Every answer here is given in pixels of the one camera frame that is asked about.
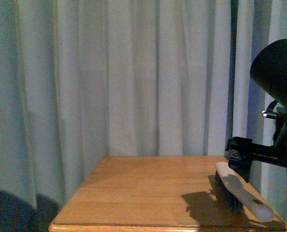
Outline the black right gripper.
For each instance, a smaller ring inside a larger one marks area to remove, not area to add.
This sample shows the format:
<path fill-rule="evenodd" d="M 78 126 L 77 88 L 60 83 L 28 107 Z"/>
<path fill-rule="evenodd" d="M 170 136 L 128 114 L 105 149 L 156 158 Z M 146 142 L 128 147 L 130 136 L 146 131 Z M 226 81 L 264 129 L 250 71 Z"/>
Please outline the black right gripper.
<path fill-rule="evenodd" d="M 273 145 L 255 145 L 256 149 L 252 152 L 253 160 L 281 166 L 287 171 L 287 110 L 283 107 L 278 107 L 277 111 L 267 108 L 263 111 L 263 115 L 275 120 Z M 228 160 L 229 168 L 240 175 L 246 183 L 250 181 L 251 143 L 251 139 L 233 137 L 228 139 L 226 145 L 225 158 Z"/>

